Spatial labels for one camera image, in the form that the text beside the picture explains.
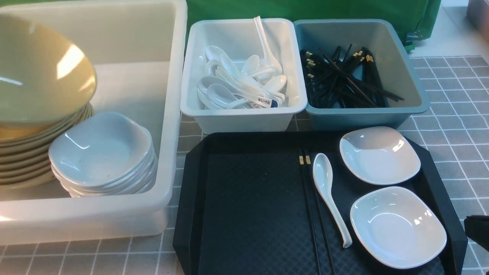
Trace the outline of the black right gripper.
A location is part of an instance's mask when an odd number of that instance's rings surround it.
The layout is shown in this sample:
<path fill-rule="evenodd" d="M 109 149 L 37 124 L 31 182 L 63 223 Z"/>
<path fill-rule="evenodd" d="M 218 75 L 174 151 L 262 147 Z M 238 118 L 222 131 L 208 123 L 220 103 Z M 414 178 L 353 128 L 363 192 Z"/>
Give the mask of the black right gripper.
<path fill-rule="evenodd" d="M 489 252 L 489 216 L 467 216 L 463 224 L 466 236 Z"/>

